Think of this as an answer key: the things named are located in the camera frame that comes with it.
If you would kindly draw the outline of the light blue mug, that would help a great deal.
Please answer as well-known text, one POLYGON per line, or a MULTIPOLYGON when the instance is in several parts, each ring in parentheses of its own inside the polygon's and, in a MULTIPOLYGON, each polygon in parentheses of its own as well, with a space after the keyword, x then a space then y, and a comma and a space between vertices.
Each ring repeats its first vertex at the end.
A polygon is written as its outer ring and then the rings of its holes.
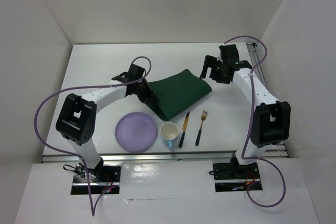
POLYGON ((173 149, 173 144, 179 135, 179 129, 173 122, 165 122, 160 127, 160 137, 169 150, 173 149))

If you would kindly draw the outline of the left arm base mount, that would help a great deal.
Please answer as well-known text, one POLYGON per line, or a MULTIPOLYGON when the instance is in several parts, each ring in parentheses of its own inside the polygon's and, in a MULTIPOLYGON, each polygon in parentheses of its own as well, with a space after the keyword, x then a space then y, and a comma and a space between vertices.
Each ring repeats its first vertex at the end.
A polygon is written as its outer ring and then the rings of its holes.
MULTIPOLYGON (((73 180, 71 186, 72 195, 87 195, 88 180, 84 167, 81 164, 71 166, 65 164, 63 170, 73 172, 73 180)), ((116 195, 120 192, 120 165, 107 165, 98 171, 96 175, 89 174, 90 188, 93 195, 99 195, 104 190, 108 195, 116 195)))

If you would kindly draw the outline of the dark green placemat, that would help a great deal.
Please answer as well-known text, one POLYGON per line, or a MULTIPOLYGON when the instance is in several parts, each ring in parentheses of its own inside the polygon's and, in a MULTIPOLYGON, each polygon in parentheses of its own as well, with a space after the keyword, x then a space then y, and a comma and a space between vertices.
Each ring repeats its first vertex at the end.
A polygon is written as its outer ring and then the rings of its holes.
POLYGON ((200 99, 211 93, 207 82, 193 75, 188 69, 168 78, 149 83, 160 99, 159 106, 169 121, 200 99))

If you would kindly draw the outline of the gold knife green handle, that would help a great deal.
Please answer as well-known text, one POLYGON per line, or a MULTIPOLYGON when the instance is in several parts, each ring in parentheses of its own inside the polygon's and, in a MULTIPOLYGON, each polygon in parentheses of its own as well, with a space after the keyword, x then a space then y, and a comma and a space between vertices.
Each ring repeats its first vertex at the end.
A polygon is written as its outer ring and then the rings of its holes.
POLYGON ((183 127, 182 127, 183 132, 182 132, 181 139, 180 139, 180 142, 179 142, 179 148, 182 148, 183 143, 184 143, 184 138, 185 138, 185 133, 186 133, 186 129, 187 129, 189 116, 190 116, 190 113, 188 112, 186 114, 185 119, 184 119, 184 123, 183 123, 183 127))

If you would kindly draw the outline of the lilac plate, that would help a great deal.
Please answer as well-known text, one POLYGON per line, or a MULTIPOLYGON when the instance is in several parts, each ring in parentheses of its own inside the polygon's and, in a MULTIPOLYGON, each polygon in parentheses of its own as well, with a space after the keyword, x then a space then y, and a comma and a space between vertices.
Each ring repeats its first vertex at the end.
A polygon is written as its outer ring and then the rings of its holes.
POLYGON ((119 120, 114 134, 124 150, 131 153, 144 152, 156 139, 157 125, 147 113, 132 112, 119 120))

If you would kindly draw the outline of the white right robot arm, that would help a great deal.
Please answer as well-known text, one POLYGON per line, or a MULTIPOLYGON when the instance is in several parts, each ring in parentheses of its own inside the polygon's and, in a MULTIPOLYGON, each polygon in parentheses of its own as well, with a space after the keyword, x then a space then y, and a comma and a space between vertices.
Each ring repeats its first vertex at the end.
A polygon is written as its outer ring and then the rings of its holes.
POLYGON ((233 154, 229 165, 230 174, 240 178, 255 168, 256 160, 270 146, 288 139, 291 107, 267 90, 251 64, 240 60, 235 45, 222 45, 219 50, 219 57, 211 58, 209 77, 217 83, 234 83, 251 104, 246 142, 233 154))

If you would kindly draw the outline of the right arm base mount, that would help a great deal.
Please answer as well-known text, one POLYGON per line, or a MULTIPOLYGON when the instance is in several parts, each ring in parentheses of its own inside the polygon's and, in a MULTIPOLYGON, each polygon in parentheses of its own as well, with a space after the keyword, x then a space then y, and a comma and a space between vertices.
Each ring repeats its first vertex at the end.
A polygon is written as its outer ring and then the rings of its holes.
POLYGON ((214 177, 215 191, 234 192, 262 190, 259 168, 256 162, 248 165, 239 165, 233 157, 229 163, 214 163, 213 169, 208 172, 214 177))

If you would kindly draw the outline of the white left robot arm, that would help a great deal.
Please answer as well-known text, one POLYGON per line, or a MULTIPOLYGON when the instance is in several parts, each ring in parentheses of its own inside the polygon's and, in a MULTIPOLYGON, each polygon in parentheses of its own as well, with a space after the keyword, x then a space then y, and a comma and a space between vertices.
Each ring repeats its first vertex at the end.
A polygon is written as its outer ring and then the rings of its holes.
POLYGON ((105 107, 135 95, 159 119, 167 122, 211 93, 212 88, 188 69, 168 78, 147 82, 149 71, 132 62, 128 71, 111 79, 106 86, 66 96, 56 122, 56 130, 79 155, 80 175, 96 182, 105 178, 107 168, 92 140, 96 116, 105 107))

